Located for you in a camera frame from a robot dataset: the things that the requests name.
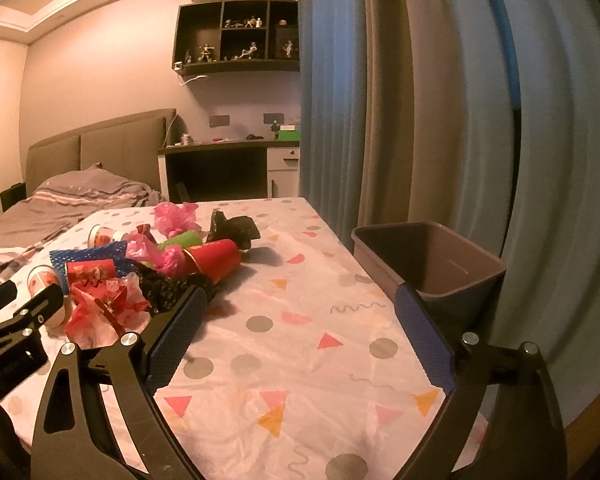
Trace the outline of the white apple print paper cup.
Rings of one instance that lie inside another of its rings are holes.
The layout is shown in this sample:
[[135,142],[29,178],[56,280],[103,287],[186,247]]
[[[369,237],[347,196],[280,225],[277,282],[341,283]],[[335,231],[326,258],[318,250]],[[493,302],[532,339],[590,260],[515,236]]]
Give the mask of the white apple print paper cup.
[[[29,271],[27,278],[27,288],[31,297],[34,297],[44,288],[50,285],[59,285],[60,278],[55,269],[48,264],[40,264]],[[47,328],[58,328],[66,318],[66,309],[61,307],[52,317],[45,323]]]

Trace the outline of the red paper cup gold rim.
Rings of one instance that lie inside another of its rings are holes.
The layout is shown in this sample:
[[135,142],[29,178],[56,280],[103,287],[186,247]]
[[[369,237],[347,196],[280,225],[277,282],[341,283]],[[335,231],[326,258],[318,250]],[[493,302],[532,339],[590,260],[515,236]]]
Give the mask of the red paper cup gold rim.
[[190,261],[190,267],[196,273],[210,278],[213,284],[224,280],[242,262],[238,246],[227,238],[185,248],[184,254]]

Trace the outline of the brown plastic trash bin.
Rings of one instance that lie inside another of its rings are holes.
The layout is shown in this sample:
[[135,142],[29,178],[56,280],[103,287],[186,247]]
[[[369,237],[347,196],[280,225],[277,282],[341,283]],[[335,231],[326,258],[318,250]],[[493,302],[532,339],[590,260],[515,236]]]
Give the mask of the brown plastic trash bin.
[[505,263],[432,221],[359,226],[353,255],[391,300],[407,284],[427,306],[445,336],[488,336],[505,275]]

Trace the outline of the red white crumpled wrapper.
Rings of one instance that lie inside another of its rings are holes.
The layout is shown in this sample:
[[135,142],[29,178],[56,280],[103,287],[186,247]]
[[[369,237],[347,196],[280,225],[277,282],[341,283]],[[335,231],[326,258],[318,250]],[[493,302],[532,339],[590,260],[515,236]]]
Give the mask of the red white crumpled wrapper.
[[150,302],[135,272],[97,285],[75,282],[69,290],[74,307],[64,333],[82,349],[107,347],[125,333],[140,333],[150,321]]

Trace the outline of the grey striped bedding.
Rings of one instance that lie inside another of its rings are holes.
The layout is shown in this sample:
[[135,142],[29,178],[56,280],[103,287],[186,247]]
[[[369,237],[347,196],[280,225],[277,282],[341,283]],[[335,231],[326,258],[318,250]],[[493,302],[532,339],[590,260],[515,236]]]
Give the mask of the grey striped bedding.
[[161,201],[162,195],[148,184],[99,166],[46,179],[30,197],[0,214],[0,284],[94,212],[155,206]]

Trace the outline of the patterned white tablecloth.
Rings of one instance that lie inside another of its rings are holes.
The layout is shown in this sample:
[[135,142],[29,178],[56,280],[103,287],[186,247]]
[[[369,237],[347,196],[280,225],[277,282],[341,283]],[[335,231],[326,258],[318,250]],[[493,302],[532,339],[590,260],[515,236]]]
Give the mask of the patterned white tablecloth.
[[219,203],[260,237],[156,401],[209,479],[390,479],[444,394],[392,302],[302,198]]

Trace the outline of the black crumpled plastic bag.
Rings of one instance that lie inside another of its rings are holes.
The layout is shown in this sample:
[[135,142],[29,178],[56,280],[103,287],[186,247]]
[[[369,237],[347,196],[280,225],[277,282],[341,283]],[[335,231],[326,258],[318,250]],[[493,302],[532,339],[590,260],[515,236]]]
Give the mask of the black crumpled plastic bag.
[[231,240],[241,252],[246,252],[251,249],[252,242],[260,238],[261,233],[253,218],[248,216],[227,218],[221,209],[212,211],[207,243]]

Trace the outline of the brown upholstered headboard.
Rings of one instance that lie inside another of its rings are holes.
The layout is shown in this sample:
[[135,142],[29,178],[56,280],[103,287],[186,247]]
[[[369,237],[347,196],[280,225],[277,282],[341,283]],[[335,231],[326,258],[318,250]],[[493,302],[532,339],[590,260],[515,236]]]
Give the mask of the brown upholstered headboard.
[[27,152],[26,191],[31,195],[51,177],[94,165],[158,191],[158,151],[170,139],[177,117],[174,108],[148,110],[95,122],[38,141]]

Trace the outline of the dark top white desk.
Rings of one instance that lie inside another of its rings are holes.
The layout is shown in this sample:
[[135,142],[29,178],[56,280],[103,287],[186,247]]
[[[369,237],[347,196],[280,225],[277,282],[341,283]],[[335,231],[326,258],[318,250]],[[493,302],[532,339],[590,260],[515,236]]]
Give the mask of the dark top white desk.
[[158,151],[160,190],[174,203],[299,195],[297,141],[245,140]]

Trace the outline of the green box on desk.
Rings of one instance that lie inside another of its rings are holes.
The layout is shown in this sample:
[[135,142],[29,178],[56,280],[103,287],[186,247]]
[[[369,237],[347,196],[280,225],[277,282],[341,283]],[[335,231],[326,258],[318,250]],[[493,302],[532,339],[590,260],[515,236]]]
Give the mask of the green box on desk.
[[300,132],[298,130],[284,130],[280,129],[277,133],[277,140],[279,141],[300,141]]

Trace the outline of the blue and beige curtain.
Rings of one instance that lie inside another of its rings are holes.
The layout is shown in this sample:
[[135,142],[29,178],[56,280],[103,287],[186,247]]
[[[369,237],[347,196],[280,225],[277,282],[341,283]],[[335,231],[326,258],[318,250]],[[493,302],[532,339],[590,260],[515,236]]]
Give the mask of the blue and beige curtain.
[[432,220],[506,265],[571,424],[600,395],[600,0],[299,0],[301,191],[340,237]]

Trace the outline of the dark wall display shelf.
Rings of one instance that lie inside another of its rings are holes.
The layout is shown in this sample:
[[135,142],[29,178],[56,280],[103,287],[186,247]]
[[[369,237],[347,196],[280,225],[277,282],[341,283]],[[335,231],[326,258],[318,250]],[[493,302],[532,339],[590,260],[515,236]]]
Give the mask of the dark wall display shelf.
[[300,70],[296,0],[235,0],[178,8],[172,70],[187,79],[214,73]]

